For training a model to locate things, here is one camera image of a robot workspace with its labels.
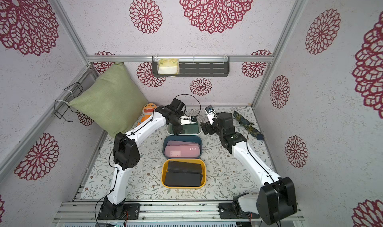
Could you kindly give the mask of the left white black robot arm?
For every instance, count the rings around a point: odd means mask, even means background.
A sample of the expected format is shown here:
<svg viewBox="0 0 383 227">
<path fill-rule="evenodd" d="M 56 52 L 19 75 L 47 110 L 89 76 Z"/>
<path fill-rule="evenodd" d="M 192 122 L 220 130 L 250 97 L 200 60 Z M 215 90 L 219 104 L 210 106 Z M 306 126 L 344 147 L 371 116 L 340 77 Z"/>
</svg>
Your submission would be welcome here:
<svg viewBox="0 0 383 227">
<path fill-rule="evenodd" d="M 109 193 L 101 199 L 103 202 L 97 220 L 118 220 L 124 217 L 126 187 L 131 170 L 140 161 L 139 146 L 159 128 L 171 125 L 174 134 L 182 134 L 183 125 L 196 121 L 194 117 L 185 116 L 185 104 L 174 98 L 169 105 L 154 109 L 150 117 L 126 133 L 117 133 L 112 151 L 114 174 Z"/>
</svg>

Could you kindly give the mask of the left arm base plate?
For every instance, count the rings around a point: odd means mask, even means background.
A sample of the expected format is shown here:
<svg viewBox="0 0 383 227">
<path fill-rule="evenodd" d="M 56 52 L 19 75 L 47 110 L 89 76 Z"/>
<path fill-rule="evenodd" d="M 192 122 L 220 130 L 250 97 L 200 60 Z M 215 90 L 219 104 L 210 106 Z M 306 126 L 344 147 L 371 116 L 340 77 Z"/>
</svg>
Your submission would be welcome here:
<svg viewBox="0 0 383 227">
<path fill-rule="evenodd" d="M 140 204 L 102 204 L 97 220 L 138 220 Z"/>
</svg>

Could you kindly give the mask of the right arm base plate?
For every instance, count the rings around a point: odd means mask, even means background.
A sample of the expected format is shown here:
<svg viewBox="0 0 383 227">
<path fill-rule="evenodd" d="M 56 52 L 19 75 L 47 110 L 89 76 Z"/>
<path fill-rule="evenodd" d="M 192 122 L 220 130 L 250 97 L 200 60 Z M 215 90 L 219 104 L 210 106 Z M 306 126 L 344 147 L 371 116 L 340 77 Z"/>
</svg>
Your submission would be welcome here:
<svg viewBox="0 0 383 227">
<path fill-rule="evenodd" d="M 252 212 L 244 212 L 239 204 L 234 202 L 218 204 L 219 216 L 221 219 L 260 219 L 260 215 Z"/>
</svg>

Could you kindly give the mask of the black pencil case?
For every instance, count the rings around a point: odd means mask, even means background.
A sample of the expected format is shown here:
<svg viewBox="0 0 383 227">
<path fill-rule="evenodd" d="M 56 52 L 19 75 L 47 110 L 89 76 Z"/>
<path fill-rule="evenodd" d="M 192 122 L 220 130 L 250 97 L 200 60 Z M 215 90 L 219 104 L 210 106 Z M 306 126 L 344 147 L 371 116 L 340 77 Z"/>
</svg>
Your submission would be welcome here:
<svg viewBox="0 0 383 227">
<path fill-rule="evenodd" d="M 201 174 L 202 166 L 198 163 L 169 161 L 168 172 Z"/>
<path fill-rule="evenodd" d="M 168 172 L 165 175 L 164 185 L 168 187 L 199 187 L 202 174 Z"/>
</svg>

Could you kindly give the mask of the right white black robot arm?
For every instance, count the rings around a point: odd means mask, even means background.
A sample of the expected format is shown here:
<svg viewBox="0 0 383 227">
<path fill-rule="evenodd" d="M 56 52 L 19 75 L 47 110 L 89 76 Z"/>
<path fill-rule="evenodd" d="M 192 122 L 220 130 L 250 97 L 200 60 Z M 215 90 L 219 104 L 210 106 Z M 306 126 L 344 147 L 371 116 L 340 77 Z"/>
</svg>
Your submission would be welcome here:
<svg viewBox="0 0 383 227">
<path fill-rule="evenodd" d="M 258 195 L 244 193 L 234 197 L 229 211 L 238 218 L 258 215 L 266 225 L 280 227 L 283 219 L 298 211 L 293 181 L 280 177 L 261 160 L 247 138 L 235 130 L 231 113 L 216 113 L 208 106 L 205 114 L 208 121 L 201 124 L 203 133 L 217 134 L 221 146 L 245 166 L 259 185 Z"/>
</svg>

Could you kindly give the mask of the pink pencil case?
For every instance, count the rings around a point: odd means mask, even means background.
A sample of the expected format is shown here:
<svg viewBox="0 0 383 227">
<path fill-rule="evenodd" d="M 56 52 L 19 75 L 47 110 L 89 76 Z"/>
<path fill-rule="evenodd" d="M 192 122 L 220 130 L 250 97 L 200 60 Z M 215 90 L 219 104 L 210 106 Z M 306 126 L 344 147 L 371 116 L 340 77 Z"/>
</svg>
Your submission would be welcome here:
<svg viewBox="0 0 383 227">
<path fill-rule="evenodd" d="M 197 158 L 200 148 L 197 145 L 170 145 L 165 147 L 164 155 L 168 158 Z"/>
<path fill-rule="evenodd" d="M 181 146 L 181 145 L 186 145 L 186 146 L 195 146 L 197 148 L 200 148 L 200 144 L 196 142 L 185 142 L 185 141 L 175 141 L 175 140 L 170 140 L 167 142 L 166 146 Z"/>
</svg>

